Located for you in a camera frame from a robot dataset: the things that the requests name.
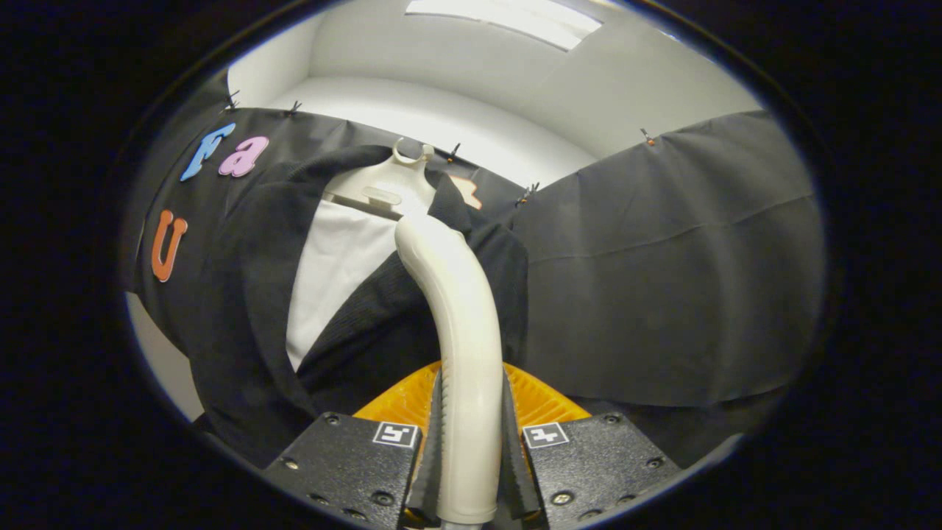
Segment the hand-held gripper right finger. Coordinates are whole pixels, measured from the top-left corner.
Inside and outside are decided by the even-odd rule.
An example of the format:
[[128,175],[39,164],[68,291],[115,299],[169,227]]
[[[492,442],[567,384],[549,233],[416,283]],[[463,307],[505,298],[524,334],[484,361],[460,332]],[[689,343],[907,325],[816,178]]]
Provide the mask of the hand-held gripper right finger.
[[525,370],[504,370],[504,506],[516,527],[579,526],[680,473],[625,414],[591,414]]

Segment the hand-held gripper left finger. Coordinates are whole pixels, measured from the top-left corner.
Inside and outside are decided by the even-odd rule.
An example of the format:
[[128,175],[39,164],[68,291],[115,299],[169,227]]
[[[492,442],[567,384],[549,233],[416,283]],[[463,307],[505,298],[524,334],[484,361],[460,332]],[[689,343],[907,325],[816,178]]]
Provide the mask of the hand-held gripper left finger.
[[433,416],[439,362],[353,415],[328,411],[266,467],[265,477],[314,509],[373,527],[437,527]]

